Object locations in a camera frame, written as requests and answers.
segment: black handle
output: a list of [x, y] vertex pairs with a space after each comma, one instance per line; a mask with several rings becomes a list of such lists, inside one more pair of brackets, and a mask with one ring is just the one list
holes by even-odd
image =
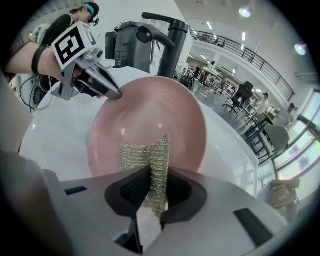
[[177, 21], [175, 18], [170, 18], [167, 16], [155, 14], [155, 13], [150, 13], [150, 12], [143, 12], [142, 13], [142, 18], [147, 19], [147, 20], [157, 20], [157, 21], [163, 21], [163, 22], [168, 22], [171, 23], [173, 21]]

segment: black wristband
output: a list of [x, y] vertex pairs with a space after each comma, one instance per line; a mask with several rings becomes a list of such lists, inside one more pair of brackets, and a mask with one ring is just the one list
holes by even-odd
[[40, 59], [41, 54], [44, 52], [44, 50], [45, 50], [46, 48], [47, 48], [46, 46], [40, 45], [39, 48], [35, 51], [35, 53], [34, 53], [34, 55], [33, 55], [32, 64], [31, 64], [31, 69], [32, 69], [32, 72], [33, 72], [35, 75], [39, 75], [39, 72], [38, 72], [39, 59]]

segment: black chair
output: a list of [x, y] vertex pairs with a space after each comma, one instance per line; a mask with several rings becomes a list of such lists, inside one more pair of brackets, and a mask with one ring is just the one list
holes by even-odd
[[254, 88], [254, 86], [249, 82], [245, 82], [244, 84], [240, 84], [238, 91], [231, 98], [233, 105], [223, 104], [223, 106], [230, 107], [231, 108], [230, 113], [233, 111], [236, 114], [238, 114], [238, 112], [235, 110], [235, 108], [242, 109], [244, 107], [245, 103], [253, 95], [253, 92], [252, 92], [253, 88]]

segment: balcony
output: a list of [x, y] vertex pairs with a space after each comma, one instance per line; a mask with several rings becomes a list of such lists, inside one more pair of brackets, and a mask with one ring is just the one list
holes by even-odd
[[292, 96], [295, 95], [294, 90], [290, 87], [286, 80], [267, 61], [265, 61], [254, 51], [244, 47], [240, 43], [220, 35], [195, 30], [191, 30], [190, 34], [194, 40], [224, 48], [251, 63], [254, 67], [259, 69], [275, 86], [277, 86], [279, 91], [288, 102]]

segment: round light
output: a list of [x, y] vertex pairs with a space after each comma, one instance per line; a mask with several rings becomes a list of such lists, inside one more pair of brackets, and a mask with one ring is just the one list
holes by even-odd
[[305, 55], [307, 53], [307, 45], [306, 44], [296, 44], [294, 46], [295, 51], [300, 55]]
[[241, 16], [245, 17], [245, 18], [249, 18], [251, 16], [251, 11], [247, 8], [241, 8], [239, 10], [239, 13]]

